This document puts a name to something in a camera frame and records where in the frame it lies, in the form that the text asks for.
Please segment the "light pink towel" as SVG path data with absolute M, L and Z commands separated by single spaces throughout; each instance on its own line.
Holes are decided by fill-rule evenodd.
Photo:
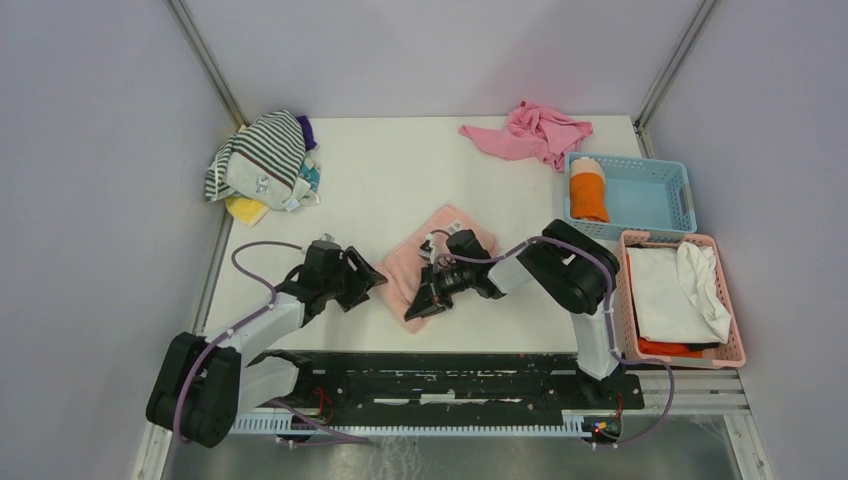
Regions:
M 419 247 L 434 230 L 444 230 L 452 234 L 466 229 L 475 233 L 483 248 L 490 254 L 499 252 L 500 245 L 493 232 L 482 227 L 457 207 L 446 204 L 377 263 L 377 271 L 387 278 L 387 282 L 377 288 L 378 295 L 395 320 L 410 334 L 418 333 L 429 322 L 428 319 L 421 318 L 411 321 L 404 319 L 404 314 L 411 306 L 420 286 L 420 270 L 425 265 L 425 260 L 419 255 Z

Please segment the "orange cartoon towel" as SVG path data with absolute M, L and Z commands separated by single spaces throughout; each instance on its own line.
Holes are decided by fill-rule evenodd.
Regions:
M 605 205 L 606 177 L 600 163 L 579 157 L 570 164 L 570 215 L 574 219 L 608 223 Z

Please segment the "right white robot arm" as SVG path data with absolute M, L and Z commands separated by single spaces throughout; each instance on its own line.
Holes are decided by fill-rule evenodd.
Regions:
M 453 296 L 466 290 L 494 300 L 536 283 L 572 319 L 578 367 L 584 374 L 577 382 L 580 400 L 591 408 L 602 408 L 617 396 L 612 375 L 620 353 L 615 346 L 611 301 L 620 264 L 610 250 L 570 224 L 553 220 L 540 235 L 500 256 L 491 255 L 470 229 L 448 234 L 442 251 L 427 236 L 420 255 L 425 264 L 418 291 L 404 312 L 405 321 L 452 309 Z

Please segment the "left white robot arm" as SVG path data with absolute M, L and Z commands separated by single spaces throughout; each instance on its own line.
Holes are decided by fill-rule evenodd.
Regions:
M 302 252 L 302 263 L 277 285 L 240 270 L 268 291 L 252 312 L 209 336 L 183 332 L 171 340 L 146 405 L 148 422 L 211 448 L 242 414 L 277 400 L 300 407 L 312 399 L 311 361 L 272 345 L 330 302 L 355 308 L 387 279 L 352 246 L 318 239 Z

